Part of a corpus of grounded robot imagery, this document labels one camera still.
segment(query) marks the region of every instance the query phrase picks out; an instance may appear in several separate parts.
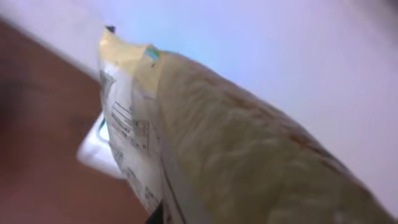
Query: brown floor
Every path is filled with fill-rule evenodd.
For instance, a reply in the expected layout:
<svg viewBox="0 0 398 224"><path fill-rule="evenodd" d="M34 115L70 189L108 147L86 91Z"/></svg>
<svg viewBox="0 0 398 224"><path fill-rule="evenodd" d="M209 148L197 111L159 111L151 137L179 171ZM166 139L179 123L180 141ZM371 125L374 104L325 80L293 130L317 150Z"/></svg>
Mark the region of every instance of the brown floor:
<svg viewBox="0 0 398 224"><path fill-rule="evenodd" d="M76 151L99 86L0 21L0 223L143 223L128 185Z"/></svg>

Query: cream-colored bag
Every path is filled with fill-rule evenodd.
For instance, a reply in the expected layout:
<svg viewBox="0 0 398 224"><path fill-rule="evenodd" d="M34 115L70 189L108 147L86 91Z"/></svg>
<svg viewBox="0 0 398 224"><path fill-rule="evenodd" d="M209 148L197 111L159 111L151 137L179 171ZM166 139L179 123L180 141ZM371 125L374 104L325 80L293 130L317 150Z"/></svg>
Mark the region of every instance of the cream-colored bag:
<svg viewBox="0 0 398 224"><path fill-rule="evenodd" d="M108 31L100 52L115 159L165 222L394 222L299 124L208 68Z"/></svg>

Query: white object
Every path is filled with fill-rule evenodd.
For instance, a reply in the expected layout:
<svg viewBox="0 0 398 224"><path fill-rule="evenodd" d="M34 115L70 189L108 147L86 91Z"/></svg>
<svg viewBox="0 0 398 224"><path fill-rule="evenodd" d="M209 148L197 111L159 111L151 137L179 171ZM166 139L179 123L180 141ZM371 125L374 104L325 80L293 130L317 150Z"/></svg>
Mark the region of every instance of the white object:
<svg viewBox="0 0 398 224"><path fill-rule="evenodd" d="M101 113L84 141L77 158L80 162L115 178L124 179L109 147L108 128Z"/></svg>

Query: white wall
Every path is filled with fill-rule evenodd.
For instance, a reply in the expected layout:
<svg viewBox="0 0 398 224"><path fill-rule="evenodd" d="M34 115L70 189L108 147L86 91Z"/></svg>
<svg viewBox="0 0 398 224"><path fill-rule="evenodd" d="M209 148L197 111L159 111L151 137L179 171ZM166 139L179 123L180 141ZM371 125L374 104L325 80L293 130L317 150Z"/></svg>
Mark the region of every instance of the white wall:
<svg viewBox="0 0 398 224"><path fill-rule="evenodd" d="M375 0L63 2L97 19L82 19L91 23L87 29L112 23L121 37L197 59L284 110L398 217L398 26L392 7ZM95 68L96 32L77 43L63 40L79 51L62 50Z"/></svg>
<svg viewBox="0 0 398 224"><path fill-rule="evenodd" d="M0 17L98 78L101 17L74 0L0 0Z"/></svg>

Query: plastic bag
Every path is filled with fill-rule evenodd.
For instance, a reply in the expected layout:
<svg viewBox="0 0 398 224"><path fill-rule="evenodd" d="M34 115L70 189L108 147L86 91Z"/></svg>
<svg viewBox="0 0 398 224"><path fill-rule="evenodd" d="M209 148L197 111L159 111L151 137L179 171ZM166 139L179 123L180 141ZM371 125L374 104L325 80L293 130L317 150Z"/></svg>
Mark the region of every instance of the plastic bag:
<svg viewBox="0 0 398 224"><path fill-rule="evenodd" d="M108 31L100 43L111 148L167 223L394 223L306 130L205 66Z"/></svg>

